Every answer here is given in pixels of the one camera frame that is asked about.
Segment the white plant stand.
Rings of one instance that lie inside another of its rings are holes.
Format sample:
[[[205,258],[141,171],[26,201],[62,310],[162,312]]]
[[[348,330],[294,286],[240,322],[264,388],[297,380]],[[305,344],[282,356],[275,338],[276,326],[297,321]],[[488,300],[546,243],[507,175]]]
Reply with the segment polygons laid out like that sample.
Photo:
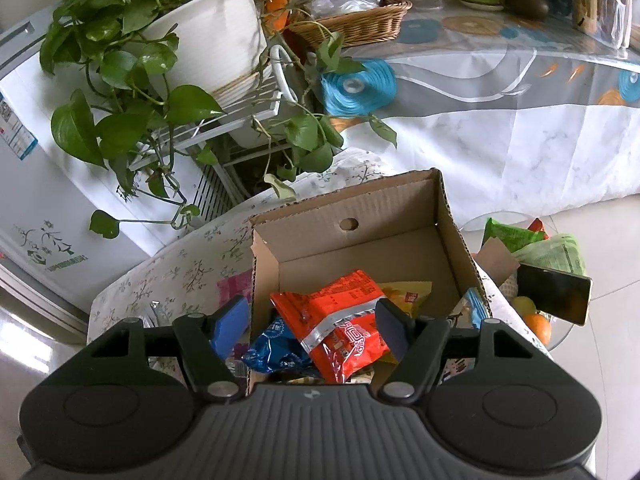
[[[174,177],[180,191],[166,188],[168,199],[161,200],[146,187],[145,179],[152,174],[158,153],[142,145],[142,154],[132,163],[140,191],[125,200],[131,217],[138,220],[168,221],[178,210],[181,197],[198,207],[193,219],[196,226],[219,217],[235,205],[244,202],[248,192],[233,166],[247,159],[266,154],[268,138],[252,129],[254,118],[269,122],[285,118],[296,107],[296,75],[285,50],[271,48],[268,64],[254,75],[245,96],[237,96],[217,118],[202,119],[175,130],[159,128],[151,139],[160,154],[169,159],[168,150],[175,150]]]

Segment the cardboard box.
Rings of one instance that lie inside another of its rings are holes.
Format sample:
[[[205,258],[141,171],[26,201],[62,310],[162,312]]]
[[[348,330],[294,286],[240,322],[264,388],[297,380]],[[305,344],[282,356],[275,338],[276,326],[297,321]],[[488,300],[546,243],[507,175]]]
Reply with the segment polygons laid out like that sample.
[[[425,306],[431,318],[448,318],[469,288],[485,291],[437,169],[308,198],[250,223],[253,338],[279,314],[270,300],[274,292],[308,295],[356,270],[377,285],[431,282]]]

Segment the orange snack bag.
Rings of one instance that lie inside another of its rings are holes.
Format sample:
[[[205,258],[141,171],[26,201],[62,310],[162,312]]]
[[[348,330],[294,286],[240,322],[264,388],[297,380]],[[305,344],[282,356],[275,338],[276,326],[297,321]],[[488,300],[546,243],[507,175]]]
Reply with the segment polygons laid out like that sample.
[[[344,384],[388,352],[375,321],[376,304],[383,298],[375,281],[361,270],[308,295],[270,295],[273,307],[329,384]]]

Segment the black smartphone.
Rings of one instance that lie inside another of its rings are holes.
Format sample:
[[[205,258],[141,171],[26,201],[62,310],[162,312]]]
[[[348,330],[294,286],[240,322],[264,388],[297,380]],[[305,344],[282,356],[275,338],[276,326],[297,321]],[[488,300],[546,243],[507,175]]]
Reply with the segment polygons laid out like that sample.
[[[591,278],[522,263],[516,271],[518,294],[538,310],[578,326],[587,321]]]

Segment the white blue snack bag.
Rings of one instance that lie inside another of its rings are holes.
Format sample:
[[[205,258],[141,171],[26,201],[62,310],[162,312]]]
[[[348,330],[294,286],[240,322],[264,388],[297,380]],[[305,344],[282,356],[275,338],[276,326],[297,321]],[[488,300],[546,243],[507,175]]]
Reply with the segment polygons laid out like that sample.
[[[476,287],[469,288],[448,316],[453,328],[474,328],[479,330],[483,321],[489,318],[487,304]]]

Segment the brown teapot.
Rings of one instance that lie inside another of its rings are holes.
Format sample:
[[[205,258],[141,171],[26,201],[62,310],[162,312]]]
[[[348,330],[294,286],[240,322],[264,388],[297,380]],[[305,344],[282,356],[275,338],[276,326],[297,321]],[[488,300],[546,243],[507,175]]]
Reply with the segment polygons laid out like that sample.
[[[500,2],[506,10],[526,20],[544,21],[549,15],[547,0],[500,0]]]

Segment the white refrigerator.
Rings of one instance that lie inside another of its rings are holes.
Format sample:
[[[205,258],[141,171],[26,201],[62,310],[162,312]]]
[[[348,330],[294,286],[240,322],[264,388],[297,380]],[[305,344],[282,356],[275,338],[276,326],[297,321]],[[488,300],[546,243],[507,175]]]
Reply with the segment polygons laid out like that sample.
[[[153,301],[165,311],[180,307],[189,259],[161,253],[182,235],[167,223],[179,197],[154,198],[150,170],[126,198],[111,171],[55,144],[54,110],[87,86],[78,68],[55,76],[40,68],[51,13],[44,8],[1,34],[1,291],[24,314],[83,337],[93,304],[109,315]]]

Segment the silver foil snack bag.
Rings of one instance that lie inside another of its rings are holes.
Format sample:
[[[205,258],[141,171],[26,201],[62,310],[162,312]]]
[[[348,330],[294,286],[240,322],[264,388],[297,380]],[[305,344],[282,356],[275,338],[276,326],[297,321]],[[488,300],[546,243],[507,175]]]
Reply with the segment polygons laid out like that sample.
[[[153,300],[142,309],[140,318],[145,328],[171,326],[174,312],[167,301]]]

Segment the white plant pot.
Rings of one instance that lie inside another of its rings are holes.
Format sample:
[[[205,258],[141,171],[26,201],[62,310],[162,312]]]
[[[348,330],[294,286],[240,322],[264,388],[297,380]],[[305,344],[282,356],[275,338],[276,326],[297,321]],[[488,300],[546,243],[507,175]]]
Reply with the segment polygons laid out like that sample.
[[[143,36],[155,40],[171,30],[178,36],[177,61],[165,77],[154,76],[154,84],[194,84],[222,107],[255,88],[267,41],[254,0],[192,0],[153,22]]]

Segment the orange fruit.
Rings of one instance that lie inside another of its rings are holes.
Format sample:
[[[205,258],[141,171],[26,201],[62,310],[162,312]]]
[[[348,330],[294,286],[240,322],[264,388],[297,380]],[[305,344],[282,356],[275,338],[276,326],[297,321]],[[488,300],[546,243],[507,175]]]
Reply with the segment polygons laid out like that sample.
[[[527,327],[544,346],[548,346],[552,337],[551,322],[542,313],[529,313],[523,316]]]

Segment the wicker basket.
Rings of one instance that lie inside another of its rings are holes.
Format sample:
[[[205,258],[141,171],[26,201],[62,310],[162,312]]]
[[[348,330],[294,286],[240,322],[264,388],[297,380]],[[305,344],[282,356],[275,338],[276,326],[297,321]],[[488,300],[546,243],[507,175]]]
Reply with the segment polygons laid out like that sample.
[[[343,37],[344,47],[378,44],[398,37],[401,22],[411,9],[412,3],[408,0],[382,0],[382,4],[374,9],[329,18],[311,18],[299,9],[288,24],[288,30],[314,49],[331,32],[338,32]]]

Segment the yellow snack bag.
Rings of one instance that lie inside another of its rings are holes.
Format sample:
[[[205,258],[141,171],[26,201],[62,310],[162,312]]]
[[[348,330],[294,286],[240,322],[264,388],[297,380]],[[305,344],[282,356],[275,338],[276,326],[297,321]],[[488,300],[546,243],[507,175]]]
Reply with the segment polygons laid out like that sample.
[[[410,318],[420,315],[422,304],[432,292],[431,282],[408,281],[378,283],[383,294]]]

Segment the blue foil snack bag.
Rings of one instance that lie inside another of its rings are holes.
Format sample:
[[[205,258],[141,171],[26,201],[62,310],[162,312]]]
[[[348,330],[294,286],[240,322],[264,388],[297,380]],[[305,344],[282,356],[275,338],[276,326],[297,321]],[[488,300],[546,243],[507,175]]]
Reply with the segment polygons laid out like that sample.
[[[301,373],[312,367],[310,356],[280,316],[250,344],[241,360],[262,374]]]

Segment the pink snack bag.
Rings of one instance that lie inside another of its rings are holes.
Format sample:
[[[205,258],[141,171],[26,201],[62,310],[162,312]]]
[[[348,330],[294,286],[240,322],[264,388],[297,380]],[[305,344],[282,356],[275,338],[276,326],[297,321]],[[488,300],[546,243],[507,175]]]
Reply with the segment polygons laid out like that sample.
[[[253,272],[244,271],[228,276],[217,282],[218,306],[222,307],[235,296],[242,295],[248,302],[252,302]]]

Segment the floral tablecloth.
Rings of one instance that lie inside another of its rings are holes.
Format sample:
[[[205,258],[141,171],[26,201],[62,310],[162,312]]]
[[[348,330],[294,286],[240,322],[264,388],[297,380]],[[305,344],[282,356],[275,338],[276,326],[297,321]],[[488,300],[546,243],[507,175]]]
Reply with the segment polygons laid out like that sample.
[[[142,309],[153,300],[168,302],[174,312],[172,320],[190,313],[215,312],[219,308],[217,282],[252,270],[250,217],[389,173],[380,156],[349,148],[322,174],[297,177],[292,184],[293,198],[282,200],[270,188],[233,207],[103,289],[91,306],[87,340],[94,341],[124,318],[140,318]]]

